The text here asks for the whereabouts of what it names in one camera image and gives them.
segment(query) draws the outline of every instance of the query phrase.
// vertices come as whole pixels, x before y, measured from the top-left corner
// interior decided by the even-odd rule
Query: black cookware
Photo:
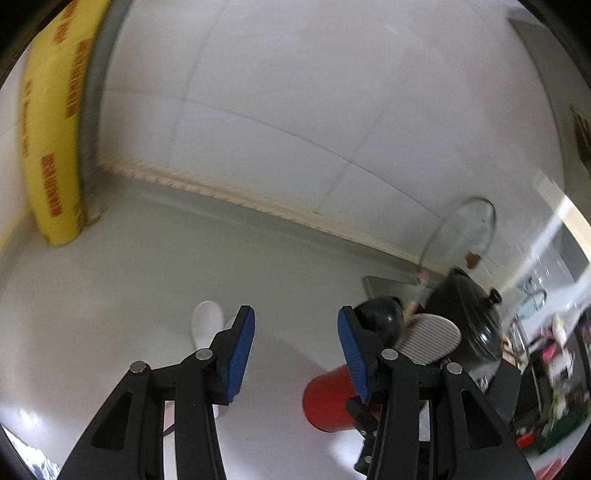
[[[497,290],[487,294],[461,268],[453,267],[431,293],[424,311],[457,325],[462,341],[449,357],[471,371],[501,358],[501,318],[495,308],[501,301]]]
[[[365,330],[378,334],[384,346],[393,348],[404,328],[402,307],[396,297],[377,297],[354,308],[359,323]]]

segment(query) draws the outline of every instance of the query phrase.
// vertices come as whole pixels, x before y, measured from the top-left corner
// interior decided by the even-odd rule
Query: blue gripper pad
[[[340,345],[345,354],[349,375],[355,388],[355,393],[360,396],[361,401],[367,405],[371,392],[369,390],[368,375],[363,355],[357,345],[357,340],[353,330],[347,320],[347,315],[343,309],[339,310],[337,318],[337,330],[339,332]]]
[[[248,307],[248,311],[242,322],[242,328],[238,334],[230,362],[228,364],[228,382],[224,396],[231,403],[240,392],[248,355],[251,352],[252,340],[255,336],[255,311]]]

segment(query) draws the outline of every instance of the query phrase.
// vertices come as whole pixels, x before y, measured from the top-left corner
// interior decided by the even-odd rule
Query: metal screw
[[[451,362],[447,364],[447,371],[454,375],[459,375],[462,373],[462,366],[455,362]]]
[[[195,352],[197,360],[209,360],[213,357],[213,352],[209,348],[201,348]]]
[[[398,352],[393,348],[385,348],[382,350],[382,356],[386,360],[396,360],[398,358]]]
[[[139,375],[144,370],[146,370],[147,366],[148,365],[146,365],[146,362],[142,362],[141,360],[138,360],[137,362],[134,362],[129,366],[129,371],[131,373],[133,373],[134,375]]]

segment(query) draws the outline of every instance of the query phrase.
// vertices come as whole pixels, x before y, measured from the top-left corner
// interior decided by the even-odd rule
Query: white shoe
[[[205,300],[195,307],[191,318],[191,337],[197,350],[208,348],[213,337],[224,329],[222,308],[213,300]],[[213,405],[213,418],[219,416],[219,406]]]

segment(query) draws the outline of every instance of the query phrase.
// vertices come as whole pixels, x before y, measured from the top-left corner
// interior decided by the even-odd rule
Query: red cup
[[[308,421],[323,432],[352,430],[355,423],[346,402],[356,397],[347,365],[320,375],[304,390],[302,407]]]

